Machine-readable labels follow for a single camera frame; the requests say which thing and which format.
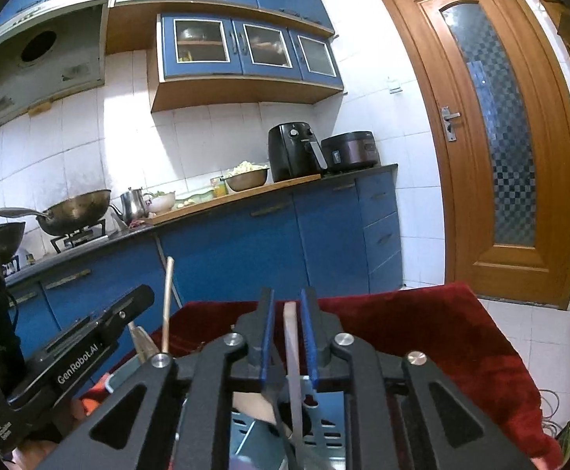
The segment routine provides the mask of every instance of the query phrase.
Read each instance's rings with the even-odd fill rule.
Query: tiled floor
[[[570,312],[490,300],[480,302],[522,357],[538,389],[557,393],[560,405],[552,420],[565,425],[570,420]],[[552,394],[542,396],[556,406]],[[544,400],[542,411],[545,416],[552,413]]]

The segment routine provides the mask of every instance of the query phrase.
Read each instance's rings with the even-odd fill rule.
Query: checkered glass pane
[[[479,4],[442,12],[480,103],[494,177],[496,244],[535,245],[535,164],[522,95],[507,53]]]

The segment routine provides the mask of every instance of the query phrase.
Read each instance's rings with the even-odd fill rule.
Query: silver screw
[[[171,362],[171,357],[167,353],[158,353],[152,356],[150,359],[150,363],[152,367],[156,367],[158,369],[162,369],[164,367],[168,367]]]
[[[407,353],[406,359],[409,361],[409,364],[414,366],[421,366],[427,362],[426,354],[421,351],[410,351]]]
[[[244,336],[238,332],[231,332],[230,334],[226,334],[224,336],[224,343],[228,347],[236,347],[237,345],[242,344],[244,341]]]
[[[355,342],[355,337],[348,332],[340,332],[335,336],[335,342],[340,347],[349,347]]]

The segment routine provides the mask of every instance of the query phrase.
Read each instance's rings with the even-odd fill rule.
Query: red tablecloth
[[[542,431],[537,387],[467,285],[320,299],[319,305],[338,315],[345,331],[378,351],[427,353],[525,454],[544,458],[552,470],[561,465],[559,445]],[[187,304],[170,319],[170,353],[183,356],[226,334],[241,314],[255,306],[254,302]],[[279,308],[274,336],[284,356],[282,303]],[[153,339],[161,347],[161,330]],[[83,397],[87,408],[106,397],[103,380]]]

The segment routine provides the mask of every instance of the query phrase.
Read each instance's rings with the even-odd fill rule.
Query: wok
[[[16,219],[36,215],[41,229],[60,237],[96,224],[106,213],[110,201],[111,191],[102,189],[70,198],[40,212],[32,208],[0,208],[0,217]]]
[[[6,265],[18,250],[24,237],[25,222],[0,224],[0,263]]]

